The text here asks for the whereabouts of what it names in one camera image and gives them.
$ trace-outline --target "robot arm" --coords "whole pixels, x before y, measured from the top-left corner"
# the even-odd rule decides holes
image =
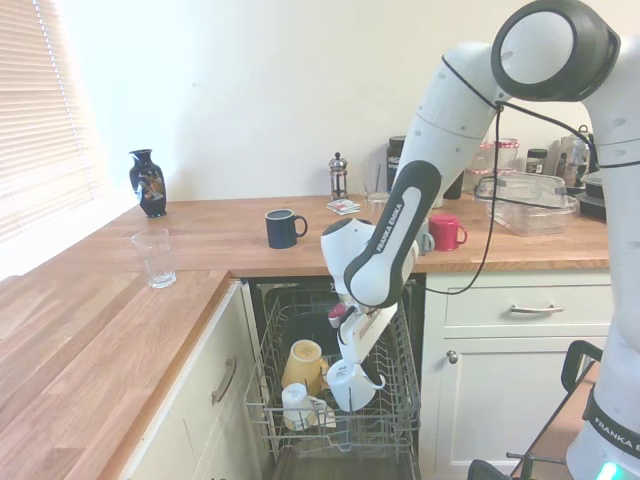
[[[360,362],[389,321],[367,312],[390,310],[400,299],[421,223],[437,195],[463,171],[495,116],[483,98],[492,105],[508,100],[507,93],[531,101],[584,101],[599,141],[615,312],[585,412],[589,421],[567,452],[576,480],[601,478],[611,465],[615,478],[640,479],[639,65],[640,39],[620,40],[580,1],[525,5],[505,22],[492,47],[462,45],[443,57],[418,106],[389,202],[370,239],[357,220],[330,227],[322,237],[336,290],[358,307],[344,326],[354,342],[367,340],[348,360]],[[336,246],[356,237],[357,248]],[[357,346],[341,344],[343,357]],[[593,411],[600,412],[598,418],[591,418]]]
[[[491,103],[507,98],[491,72],[490,45],[461,45],[443,57],[417,107],[387,206],[370,241],[344,272],[346,288],[362,305],[384,308],[398,301],[422,222],[438,194],[470,162],[495,117],[495,109],[452,68]]]

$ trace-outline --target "drawer handle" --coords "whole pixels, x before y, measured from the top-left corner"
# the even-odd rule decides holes
[[[233,356],[231,358],[227,358],[227,371],[224,374],[224,378],[218,387],[218,390],[214,391],[211,394],[211,404],[215,405],[218,402],[222,401],[224,394],[229,390],[229,385],[231,385],[231,380],[233,380],[233,376],[236,373],[236,366],[238,365],[238,357]]]
[[[549,305],[547,308],[522,308],[511,305],[511,313],[559,313],[564,312],[563,307],[554,307]]]

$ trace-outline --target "window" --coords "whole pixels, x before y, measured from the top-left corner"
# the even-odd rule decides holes
[[[107,191],[67,50],[54,1],[0,0],[0,279],[78,240],[60,222]],[[67,235],[50,254],[47,227]]]

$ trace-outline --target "dishwasher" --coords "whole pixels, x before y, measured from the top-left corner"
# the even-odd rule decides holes
[[[317,398],[320,421],[304,430],[285,426],[281,378],[291,345],[306,338],[323,357],[339,360],[327,315],[338,303],[330,277],[248,281],[260,351],[245,403],[254,430],[273,455],[272,480],[420,480],[417,462],[425,276],[412,275],[398,311],[371,350],[386,384],[363,409],[344,412],[331,390]]]

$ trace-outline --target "cabinet handle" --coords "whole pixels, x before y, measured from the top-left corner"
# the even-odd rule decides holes
[[[451,365],[455,365],[456,363],[458,363],[458,352],[456,352],[455,350],[449,350],[447,352],[447,357],[449,358],[449,363]]]
[[[238,365],[238,357],[233,356],[231,358],[227,358],[227,371],[224,374],[222,382],[220,382],[220,386],[218,390],[214,391],[211,394],[211,404],[215,405],[218,402],[222,401],[224,394],[229,390],[229,385],[231,385],[231,380],[233,380],[233,376],[236,373],[236,366]]]
[[[554,307],[549,305],[547,308],[522,308],[511,305],[511,313],[559,313],[564,312],[564,307]]]

